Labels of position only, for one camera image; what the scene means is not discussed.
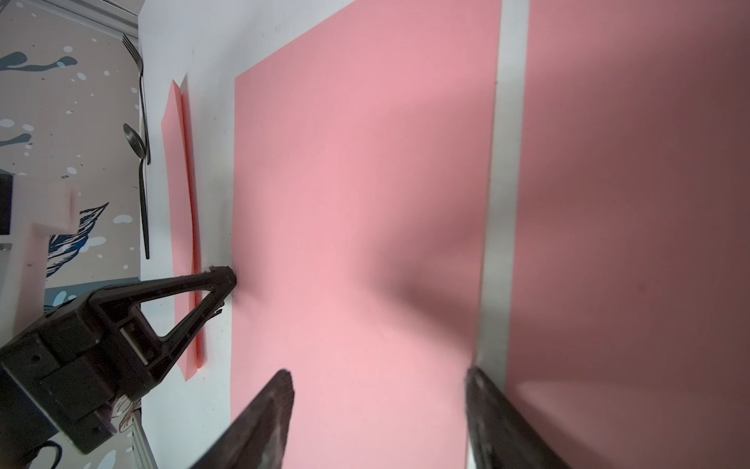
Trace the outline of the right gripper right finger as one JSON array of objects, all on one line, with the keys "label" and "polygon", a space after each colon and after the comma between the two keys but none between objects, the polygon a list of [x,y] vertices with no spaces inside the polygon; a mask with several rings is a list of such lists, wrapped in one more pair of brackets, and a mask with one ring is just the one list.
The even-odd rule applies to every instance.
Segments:
[{"label": "right gripper right finger", "polygon": [[570,469],[479,367],[467,371],[465,394],[476,467]]}]

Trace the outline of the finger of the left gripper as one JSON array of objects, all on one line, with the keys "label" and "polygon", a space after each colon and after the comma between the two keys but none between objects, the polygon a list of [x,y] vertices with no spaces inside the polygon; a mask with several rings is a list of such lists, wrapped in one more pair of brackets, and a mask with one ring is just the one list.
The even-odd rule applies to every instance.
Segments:
[{"label": "finger of the left gripper", "polygon": [[[220,313],[216,311],[191,310],[206,296],[205,292],[184,293],[173,297],[146,302],[146,370],[148,387],[156,387],[173,367],[181,369],[185,380],[195,375],[202,363],[195,340],[201,328]],[[156,331],[150,319],[159,315],[177,312],[176,324],[169,331]]]},{"label": "finger of the left gripper", "polygon": [[191,310],[216,311],[236,286],[236,274],[230,267],[212,267],[200,274],[152,279],[132,285],[107,287],[92,293],[87,302],[105,310],[129,308],[132,304],[156,301],[184,293],[205,292],[206,296]]}]

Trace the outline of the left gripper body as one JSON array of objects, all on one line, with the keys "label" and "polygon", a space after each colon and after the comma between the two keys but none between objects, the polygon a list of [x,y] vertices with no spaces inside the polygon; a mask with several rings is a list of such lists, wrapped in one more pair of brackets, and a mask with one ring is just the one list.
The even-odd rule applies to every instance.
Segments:
[{"label": "left gripper body", "polygon": [[95,292],[1,350],[1,453],[37,455],[62,433],[80,453],[114,436],[113,407],[158,383],[158,336],[129,298]]}]

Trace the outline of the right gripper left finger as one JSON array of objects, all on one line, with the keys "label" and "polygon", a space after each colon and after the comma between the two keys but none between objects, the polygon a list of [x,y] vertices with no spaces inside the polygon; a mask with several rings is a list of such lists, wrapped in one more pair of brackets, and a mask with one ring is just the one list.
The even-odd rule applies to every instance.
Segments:
[{"label": "right gripper left finger", "polygon": [[294,400],[292,375],[281,369],[193,469],[281,468]]}]

